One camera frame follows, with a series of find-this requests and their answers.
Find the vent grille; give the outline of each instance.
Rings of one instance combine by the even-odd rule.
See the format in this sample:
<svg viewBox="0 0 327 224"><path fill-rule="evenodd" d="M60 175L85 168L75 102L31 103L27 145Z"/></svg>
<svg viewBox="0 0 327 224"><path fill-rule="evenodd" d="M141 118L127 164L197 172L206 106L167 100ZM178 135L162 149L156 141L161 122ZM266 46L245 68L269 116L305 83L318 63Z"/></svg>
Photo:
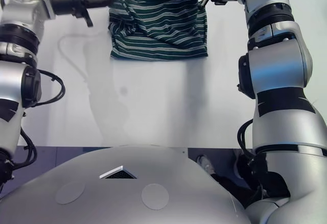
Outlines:
<svg viewBox="0 0 327 224"><path fill-rule="evenodd" d="M137 179L133 174L128 172L124 166L117 167L108 171L101 176L100 179Z"/></svg>

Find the green striped shorts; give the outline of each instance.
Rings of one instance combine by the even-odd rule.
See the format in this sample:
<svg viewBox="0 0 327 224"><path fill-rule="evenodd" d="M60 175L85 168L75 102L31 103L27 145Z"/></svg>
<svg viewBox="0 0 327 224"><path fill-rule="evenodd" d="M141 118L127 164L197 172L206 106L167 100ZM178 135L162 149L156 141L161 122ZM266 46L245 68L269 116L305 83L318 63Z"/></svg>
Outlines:
<svg viewBox="0 0 327 224"><path fill-rule="evenodd" d="M206 57L207 21L198 0L114 0L111 56L144 61Z"/></svg>

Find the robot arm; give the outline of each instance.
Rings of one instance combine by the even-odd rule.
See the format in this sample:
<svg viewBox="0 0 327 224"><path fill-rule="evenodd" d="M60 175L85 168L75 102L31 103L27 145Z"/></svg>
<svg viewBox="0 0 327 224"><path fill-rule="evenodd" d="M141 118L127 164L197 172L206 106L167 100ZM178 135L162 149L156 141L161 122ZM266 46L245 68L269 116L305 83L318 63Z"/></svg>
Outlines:
<svg viewBox="0 0 327 224"><path fill-rule="evenodd" d="M251 221L324 223L327 128L303 92L312 58L289 0L212 1L245 6L249 41L239 60L239 90L256 100L251 167L269 197L284 198L254 203L247 209Z"/></svg>
<svg viewBox="0 0 327 224"><path fill-rule="evenodd" d="M0 189L12 179L11 161L21 131L24 110L41 98L37 51L44 22L71 14L92 21L87 9L107 7L112 0L8 0L0 22Z"/></svg>

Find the white table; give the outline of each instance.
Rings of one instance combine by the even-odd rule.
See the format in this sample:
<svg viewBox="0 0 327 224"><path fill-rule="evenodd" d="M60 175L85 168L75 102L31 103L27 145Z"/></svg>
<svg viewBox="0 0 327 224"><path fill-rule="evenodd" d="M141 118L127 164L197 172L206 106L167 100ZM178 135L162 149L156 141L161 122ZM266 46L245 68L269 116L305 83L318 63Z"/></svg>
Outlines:
<svg viewBox="0 0 327 224"><path fill-rule="evenodd" d="M314 60L306 94L327 119L327 0L291 3ZM23 127L36 145L238 147L237 130L254 112L254 101L237 89L248 40L243 6L209 3L209 57L177 62L110 59L108 9L89 13L93 28L72 16L45 24L38 67L60 76L67 93L27 111ZM42 99L59 90L46 78L42 87Z"/></svg>

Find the black band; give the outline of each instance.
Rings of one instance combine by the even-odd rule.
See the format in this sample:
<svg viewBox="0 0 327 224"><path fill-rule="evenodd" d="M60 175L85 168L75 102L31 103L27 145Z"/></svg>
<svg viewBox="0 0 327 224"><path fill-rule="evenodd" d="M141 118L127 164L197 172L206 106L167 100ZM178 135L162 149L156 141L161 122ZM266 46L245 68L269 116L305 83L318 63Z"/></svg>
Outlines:
<svg viewBox="0 0 327 224"><path fill-rule="evenodd" d="M0 118L9 122L15 116L18 109L18 102L0 99Z"/></svg>
<svg viewBox="0 0 327 224"><path fill-rule="evenodd" d="M316 113L302 88L288 87L258 93L259 116L278 110L298 109Z"/></svg>
<svg viewBox="0 0 327 224"><path fill-rule="evenodd" d="M74 13L73 0L50 0L50 2L56 15L70 15Z"/></svg>
<svg viewBox="0 0 327 224"><path fill-rule="evenodd" d="M280 145L268 145L261 146L255 150L256 154L275 152L275 151L295 151L298 152L298 145L295 144L280 144Z"/></svg>
<svg viewBox="0 0 327 224"><path fill-rule="evenodd" d="M0 26L0 42L7 42L20 45L37 54L39 40L30 30L15 24Z"/></svg>
<svg viewBox="0 0 327 224"><path fill-rule="evenodd" d="M249 98L255 99L250 71L249 53L239 59L239 81L239 91L246 94Z"/></svg>
<svg viewBox="0 0 327 224"><path fill-rule="evenodd" d="M15 63L23 63L25 62L27 65L30 65L34 68L36 68L37 63L33 59L33 57L30 57L30 55L25 55L25 57L17 57L17 56L10 56L10 55L2 55L0 54L0 59L2 61L6 62L15 62Z"/></svg>
<svg viewBox="0 0 327 224"><path fill-rule="evenodd" d="M272 44L280 43L285 38L295 39L295 35L294 35L294 33L286 32L286 33L274 35L271 38L261 40L259 42L256 42L255 38L251 38L251 39L249 39L249 41L247 43L247 49L248 49L248 51L252 51L255 47L262 48L262 47L269 46Z"/></svg>
<svg viewBox="0 0 327 224"><path fill-rule="evenodd" d="M29 108L41 99L41 75L36 68L26 67L21 78L21 105Z"/></svg>
<svg viewBox="0 0 327 224"><path fill-rule="evenodd" d="M290 6L275 3L262 7L248 21L249 37L261 28L280 21L294 21Z"/></svg>
<svg viewBox="0 0 327 224"><path fill-rule="evenodd" d="M2 184L12 179L13 165L10 160L10 154L6 150L0 148L0 187Z"/></svg>

